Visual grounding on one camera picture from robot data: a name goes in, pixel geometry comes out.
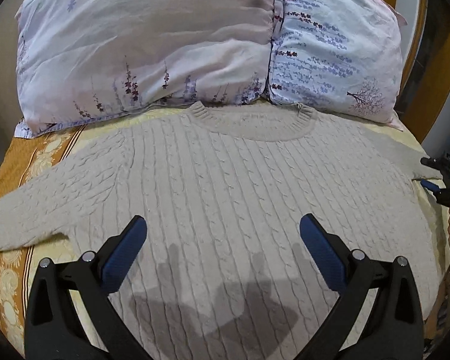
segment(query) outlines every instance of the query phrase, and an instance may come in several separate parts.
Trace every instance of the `white pillow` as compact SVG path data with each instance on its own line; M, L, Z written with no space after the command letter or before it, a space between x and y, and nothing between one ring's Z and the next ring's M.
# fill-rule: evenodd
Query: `white pillow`
M283 0L269 92L275 104L392 120L402 76L400 31L382 0Z
M30 138L151 103L264 90L274 0L25 0L17 85Z

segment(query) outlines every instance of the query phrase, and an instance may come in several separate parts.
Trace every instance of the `cable knit pattern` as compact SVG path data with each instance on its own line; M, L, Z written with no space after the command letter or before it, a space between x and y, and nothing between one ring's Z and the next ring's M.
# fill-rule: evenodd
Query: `cable knit pattern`
M147 242L111 301L154 359L291 359L337 299L300 239L308 212L371 258L406 256L433 304L439 269L411 186L427 174L410 156L407 174L358 123L308 107L196 103L113 131L0 199L0 250L58 232L97 250L142 215Z

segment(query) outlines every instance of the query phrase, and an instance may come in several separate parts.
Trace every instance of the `yellow bedsheet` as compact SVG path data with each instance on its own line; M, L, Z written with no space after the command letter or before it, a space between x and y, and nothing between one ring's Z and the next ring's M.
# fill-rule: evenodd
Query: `yellow bedsheet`
M50 133L36 139L14 139L0 168L0 197L41 174L45 169L57 164L68 155L78 150L86 150L88 143L108 131L182 111L182 109L171 108L155 109L115 121ZM386 134L425 154L420 144L407 129L398 131L362 119L356 120L359 120L366 128ZM445 233L448 220L447 210L438 206L433 197L425 192L418 182L414 182L414 189L430 228L434 229L435 257L438 266L444 273L450 262L450 250ZM33 247L0 253L0 328L12 345L22 354L24 314L28 294L38 262L43 257L51 257L56 263L77 258L65 237L55 237ZM92 327L83 305L77 297L74 298L74 301L85 331L89 331Z

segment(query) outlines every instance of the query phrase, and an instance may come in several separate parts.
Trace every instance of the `sweater sleeve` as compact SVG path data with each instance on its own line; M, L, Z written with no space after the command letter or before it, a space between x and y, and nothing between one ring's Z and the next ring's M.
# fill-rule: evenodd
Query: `sweater sleeve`
M99 138L0 199L0 251L64 233L104 202L132 161L123 130Z

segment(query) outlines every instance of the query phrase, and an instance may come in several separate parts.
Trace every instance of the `blue rubber pad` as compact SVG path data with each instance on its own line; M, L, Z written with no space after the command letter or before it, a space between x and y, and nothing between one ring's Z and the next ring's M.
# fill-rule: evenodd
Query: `blue rubber pad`
M300 221L300 237L317 264L325 283L330 290L342 294L347 288L346 270L323 231L306 215Z
M431 183L428 180L420 180L420 185L423 188L426 188L426 189L428 189L429 191L432 191L432 192L440 191L440 187L437 184Z
M106 294L119 290L146 239L147 223L140 217L128 230L102 268L101 288Z

